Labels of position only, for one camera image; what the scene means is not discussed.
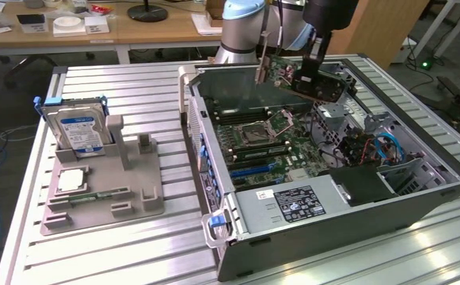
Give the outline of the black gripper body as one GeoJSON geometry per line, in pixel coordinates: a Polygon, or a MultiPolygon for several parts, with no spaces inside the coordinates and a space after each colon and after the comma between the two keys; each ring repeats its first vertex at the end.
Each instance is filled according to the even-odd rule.
{"type": "Polygon", "coordinates": [[[349,26],[359,0],[308,0],[303,20],[316,31],[341,30],[349,26]]]}

